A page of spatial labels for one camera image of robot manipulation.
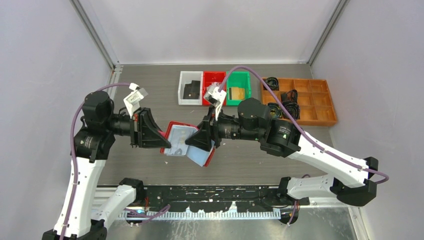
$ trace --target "white container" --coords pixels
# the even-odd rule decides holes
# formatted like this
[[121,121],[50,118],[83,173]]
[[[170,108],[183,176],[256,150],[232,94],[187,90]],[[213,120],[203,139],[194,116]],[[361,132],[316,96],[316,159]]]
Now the white container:
[[[200,81],[198,99],[183,99],[184,87],[192,81]],[[178,85],[178,105],[202,105],[203,71],[181,71]]]

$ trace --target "metal floor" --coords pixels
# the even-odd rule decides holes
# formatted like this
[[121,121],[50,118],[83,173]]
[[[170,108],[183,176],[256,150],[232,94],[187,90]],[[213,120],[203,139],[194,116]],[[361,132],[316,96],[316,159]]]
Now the metal floor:
[[[142,106],[151,108],[158,126],[166,131],[170,121],[197,125],[207,114],[206,106],[178,105],[180,71],[228,71],[233,65],[127,65],[120,82],[139,84],[148,92]],[[264,77],[312,78],[306,64],[249,65]],[[260,99],[259,81],[251,77],[252,97]],[[129,90],[120,87],[115,95],[115,111],[124,106]],[[225,106],[224,113],[237,115],[236,106]],[[304,129],[332,146],[327,127]],[[123,178],[143,180],[147,185],[275,185],[282,177],[324,172],[300,161],[275,157],[260,150],[256,141],[223,139],[208,167],[199,167],[187,157],[169,157],[159,149],[131,148],[127,137],[116,137],[99,184],[116,185]]]
[[347,208],[300,208],[288,228],[278,220],[115,221],[108,240],[356,240]]

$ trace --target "cable connector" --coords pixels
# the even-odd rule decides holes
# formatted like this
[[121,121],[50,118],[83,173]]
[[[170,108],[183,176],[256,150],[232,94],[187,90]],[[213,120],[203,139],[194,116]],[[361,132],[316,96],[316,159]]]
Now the cable connector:
[[221,112],[221,108],[224,105],[227,92],[224,90],[219,91],[219,83],[214,82],[207,88],[203,98],[215,107],[215,120],[218,120],[218,116]]
[[133,113],[141,107],[140,101],[144,99],[148,93],[144,88],[140,88],[140,86],[135,83],[131,83],[129,89],[133,91],[123,99],[123,103],[125,104],[128,114],[132,116]]

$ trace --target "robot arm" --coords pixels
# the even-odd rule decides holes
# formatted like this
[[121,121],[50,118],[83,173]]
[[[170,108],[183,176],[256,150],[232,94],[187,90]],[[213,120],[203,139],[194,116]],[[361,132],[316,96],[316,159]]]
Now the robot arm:
[[[209,107],[208,114],[197,126],[199,130],[186,140],[186,144],[206,151],[212,147],[211,140],[216,148],[222,139],[258,141],[260,149],[267,154],[302,161],[328,173],[312,178],[282,178],[278,192],[289,202],[305,197],[336,196],[345,204],[364,206],[375,198],[377,185],[370,180],[372,173],[347,165],[320,151],[291,122],[271,118],[270,108],[257,99],[243,100],[237,107],[237,113],[238,117],[228,116],[222,111],[217,113],[215,106]],[[331,151],[364,169],[378,170],[377,159],[349,156],[306,134],[323,146],[325,151]]]
[[[107,230],[119,213],[129,204],[144,201],[143,182],[125,178],[115,194],[97,211],[92,213],[94,194],[100,174],[115,142],[114,135],[130,137],[130,144],[138,148],[170,148],[171,143],[160,133],[149,108],[140,107],[140,100],[146,96],[143,89],[131,85],[133,92],[124,99],[128,114],[114,114],[114,102],[104,91],[92,92],[86,96],[82,111],[82,128],[74,137],[78,183],[64,239],[106,239]],[[65,202],[54,228],[43,234],[43,240],[59,239],[63,229],[71,193],[74,186],[74,165]]]

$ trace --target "cable clip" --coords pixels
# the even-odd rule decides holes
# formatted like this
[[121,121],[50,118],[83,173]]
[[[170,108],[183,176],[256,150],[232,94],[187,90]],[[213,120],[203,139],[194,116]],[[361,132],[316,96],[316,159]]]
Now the cable clip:
[[358,172],[363,171],[364,169],[366,169],[365,166],[360,166],[360,168],[358,168]]

